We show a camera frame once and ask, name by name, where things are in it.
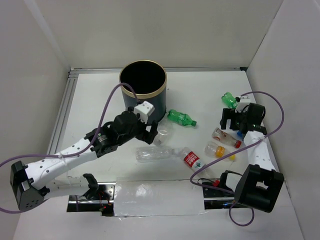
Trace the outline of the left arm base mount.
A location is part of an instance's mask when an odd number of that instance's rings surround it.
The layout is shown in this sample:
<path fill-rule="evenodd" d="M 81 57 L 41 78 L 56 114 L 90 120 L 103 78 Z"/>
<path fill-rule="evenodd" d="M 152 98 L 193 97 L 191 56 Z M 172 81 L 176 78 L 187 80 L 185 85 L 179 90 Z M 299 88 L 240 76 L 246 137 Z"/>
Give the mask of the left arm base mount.
<path fill-rule="evenodd" d="M 91 173 L 82 176 L 88 180 L 89 190 L 81 195 L 70 195 L 66 211 L 100 212 L 104 217 L 113 217 L 116 182 L 98 182 Z"/>

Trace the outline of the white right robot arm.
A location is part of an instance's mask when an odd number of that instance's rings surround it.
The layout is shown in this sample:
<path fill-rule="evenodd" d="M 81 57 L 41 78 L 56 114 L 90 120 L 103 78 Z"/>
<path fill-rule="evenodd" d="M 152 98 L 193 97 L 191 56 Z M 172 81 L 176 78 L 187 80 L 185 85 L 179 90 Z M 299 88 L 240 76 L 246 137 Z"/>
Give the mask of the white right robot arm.
<path fill-rule="evenodd" d="M 245 97 L 237 98 L 237 101 L 235 109 L 223 109 L 220 126 L 226 129 L 230 120 L 229 128 L 242 133 L 243 142 L 248 147 L 248 167 L 236 185 L 227 178 L 219 182 L 218 190 L 223 196 L 234 192 L 237 203 L 270 213 L 281 191 L 284 176 L 276 171 L 265 141 L 267 130 L 262 121 L 266 109 Z"/>

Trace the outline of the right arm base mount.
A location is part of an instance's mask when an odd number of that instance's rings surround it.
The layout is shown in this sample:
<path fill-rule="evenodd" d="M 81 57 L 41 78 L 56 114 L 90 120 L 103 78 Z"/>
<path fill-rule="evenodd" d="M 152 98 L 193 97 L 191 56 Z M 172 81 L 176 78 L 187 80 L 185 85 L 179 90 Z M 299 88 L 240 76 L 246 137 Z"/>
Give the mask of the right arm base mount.
<path fill-rule="evenodd" d="M 220 184 L 219 179 L 200 178 L 197 183 L 205 185 L 202 188 L 205 210 L 229 209 L 234 203 L 234 196 L 231 193 L 208 188 L 218 187 Z"/>

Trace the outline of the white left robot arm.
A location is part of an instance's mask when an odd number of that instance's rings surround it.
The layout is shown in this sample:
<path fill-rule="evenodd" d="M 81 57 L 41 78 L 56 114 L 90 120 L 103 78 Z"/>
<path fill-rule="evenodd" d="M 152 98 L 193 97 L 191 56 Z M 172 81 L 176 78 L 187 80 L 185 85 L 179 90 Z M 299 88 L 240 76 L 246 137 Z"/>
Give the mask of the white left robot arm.
<path fill-rule="evenodd" d="M 57 178 L 84 163 L 112 153 L 131 139 L 151 144 L 157 135 L 158 123 L 153 121 L 147 130 L 147 122 L 154 112 L 152 104 L 145 101 L 129 107 L 114 118 L 86 134 L 77 143 L 51 157 L 24 164 L 11 165 L 10 185 L 18 209 L 29 211 L 54 197 L 76 195 L 92 200 L 100 193 L 100 186 L 91 173 L 79 177 Z"/>

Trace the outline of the clear jar with metal lid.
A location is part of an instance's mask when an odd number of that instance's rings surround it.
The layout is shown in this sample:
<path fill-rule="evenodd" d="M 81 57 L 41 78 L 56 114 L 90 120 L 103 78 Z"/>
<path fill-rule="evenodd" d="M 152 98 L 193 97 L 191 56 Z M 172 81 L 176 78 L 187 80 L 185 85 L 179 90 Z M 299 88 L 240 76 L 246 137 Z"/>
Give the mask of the clear jar with metal lid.
<path fill-rule="evenodd" d="M 164 146 L 168 143 L 174 132 L 172 122 L 162 119 L 157 126 L 157 135 L 153 140 L 155 146 Z"/>

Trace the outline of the clear bottle orange cap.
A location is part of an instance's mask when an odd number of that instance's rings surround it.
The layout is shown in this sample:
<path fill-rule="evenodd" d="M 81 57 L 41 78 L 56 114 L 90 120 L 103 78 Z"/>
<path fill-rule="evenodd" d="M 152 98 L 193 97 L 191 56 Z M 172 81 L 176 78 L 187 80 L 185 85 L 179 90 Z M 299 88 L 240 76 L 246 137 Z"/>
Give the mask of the clear bottle orange cap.
<path fill-rule="evenodd" d="M 213 141 L 209 141 L 207 145 L 204 148 L 204 153 L 206 156 L 211 157 L 211 158 L 222 158 L 231 152 L 226 149 L 225 147 L 216 144 Z"/>

